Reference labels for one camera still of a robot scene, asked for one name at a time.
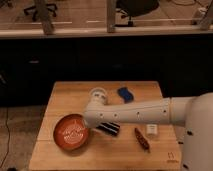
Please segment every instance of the black wall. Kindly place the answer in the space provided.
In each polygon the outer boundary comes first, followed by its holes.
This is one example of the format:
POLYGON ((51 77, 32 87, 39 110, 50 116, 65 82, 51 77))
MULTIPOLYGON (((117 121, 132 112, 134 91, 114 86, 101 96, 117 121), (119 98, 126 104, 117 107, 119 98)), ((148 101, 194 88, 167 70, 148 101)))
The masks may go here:
POLYGON ((213 91, 213 35, 0 40, 0 106, 46 104, 57 80, 157 80, 163 95, 213 91))

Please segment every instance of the floor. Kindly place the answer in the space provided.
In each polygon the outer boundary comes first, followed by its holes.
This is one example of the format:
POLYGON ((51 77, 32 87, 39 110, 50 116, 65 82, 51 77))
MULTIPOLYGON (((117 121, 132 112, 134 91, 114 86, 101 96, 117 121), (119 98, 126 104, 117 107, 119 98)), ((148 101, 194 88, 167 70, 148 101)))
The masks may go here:
MULTIPOLYGON (((28 171, 45 108, 46 106, 0 108, 0 164, 9 147, 9 153, 0 171, 6 171, 11 167, 15 167, 19 171, 28 171)), ((177 126, 174 128, 177 140, 182 142, 184 128, 177 126)))
MULTIPOLYGON (((39 20, 32 21, 32 13, 25 16, 23 9, 33 5, 33 0, 11 0, 13 7, 7 5, 0 10, 0 29, 34 29, 41 28, 39 20)), ((106 26, 106 0, 47 0, 58 6, 57 17, 51 17, 55 28, 85 28, 106 26)), ((159 0, 159 8, 151 13, 134 17, 136 26, 162 26, 190 24, 199 7, 210 4, 211 0, 199 0, 194 5, 180 6, 175 3, 188 4, 194 0, 159 0)), ((126 23, 116 14, 116 23, 126 23)))

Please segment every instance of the black chair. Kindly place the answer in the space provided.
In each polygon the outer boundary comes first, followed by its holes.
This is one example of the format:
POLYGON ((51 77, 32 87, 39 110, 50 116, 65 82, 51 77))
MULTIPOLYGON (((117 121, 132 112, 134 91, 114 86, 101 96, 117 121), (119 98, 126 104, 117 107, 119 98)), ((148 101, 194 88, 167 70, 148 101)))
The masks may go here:
POLYGON ((13 7, 13 4, 12 4, 11 0, 2 0, 2 1, 0 1, 0 8, 1 8, 4 4, 7 4, 7 6, 10 7, 10 8, 13 7))
MULTIPOLYGON (((47 3, 47 4, 46 4, 46 7, 47 7, 47 10, 48 10, 48 11, 50 11, 50 12, 53 13, 53 17, 56 17, 56 16, 57 16, 55 11, 58 9, 58 7, 56 6, 56 4, 54 4, 54 3, 47 3)), ((29 15, 29 11, 31 11, 31 10, 34 10, 32 20, 33 20, 33 21, 36 21, 36 20, 37 20, 37 19, 36 19, 36 16, 37 16, 37 14, 38 14, 38 11, 36 10, 36 6, 35 6, 35 5, 33 5, 33 6, 31 6, 31 7, 28 7, 28 8, 25 8, 25 9, 24 9, 24 14, 25 14, 25 15, 29 15)))
POLYGON ((122 13, 121 18, 129 17, 128 24, 116 24, 115 26, 123 27, 134 26, 132 17, 147 14, 159 7, 158 0, 117 0, 117 12, 122 13))

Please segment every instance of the cable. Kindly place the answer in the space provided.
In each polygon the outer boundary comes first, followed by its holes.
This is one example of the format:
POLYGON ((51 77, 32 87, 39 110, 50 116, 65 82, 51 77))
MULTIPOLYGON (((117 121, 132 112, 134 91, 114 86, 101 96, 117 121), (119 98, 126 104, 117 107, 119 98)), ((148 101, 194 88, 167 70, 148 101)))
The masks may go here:
POLYGON ((8 111, 8 110, 9 110, 9 109, 7 108, 7 110, 6 110, 6 120, 5 120, 5 126, 6 126, 7 132, 8 132, 7 152, 6 152, 4 158, 3 158, 2 162, 1 162, 0 168, 3 167, 4 162, 5 162, 5 160, 6 160, 7 156, 8 156, 8 154, 9 154, 9 149, 10 149, 10 129, 9 129, 9 126, 8 126, 8 118, 9 118, 9 111, 8 111))

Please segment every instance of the orange bowl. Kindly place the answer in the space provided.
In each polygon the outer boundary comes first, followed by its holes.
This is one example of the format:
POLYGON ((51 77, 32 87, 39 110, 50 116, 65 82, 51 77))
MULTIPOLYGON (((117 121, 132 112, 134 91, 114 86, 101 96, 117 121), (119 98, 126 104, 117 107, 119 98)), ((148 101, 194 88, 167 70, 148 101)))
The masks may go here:
POLYGON ((56 124, 53 137, 55 143, 63 150, 74 150, 88 139, 89 129, 85 127, 83 117, 70 114, 56 124))

